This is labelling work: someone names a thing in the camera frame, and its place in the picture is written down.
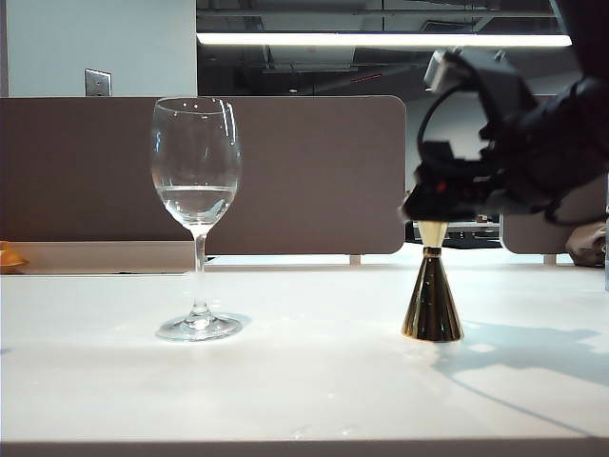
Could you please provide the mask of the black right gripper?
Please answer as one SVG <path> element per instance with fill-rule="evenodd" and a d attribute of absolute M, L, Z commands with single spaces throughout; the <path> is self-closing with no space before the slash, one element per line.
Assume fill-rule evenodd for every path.
<path fill-rule="evenodd" d="M 454 222 L 479 214 L 498 213 L 504 199 L 515 199 L 511 188 L 518 168 L 519 139 L 504 132 L 488 140 L 475 160 L 458 158 L 447 140 L 427 140 L 417 134 L 421 163 L 417 184 L 400 208 L 407 221 Z"/>

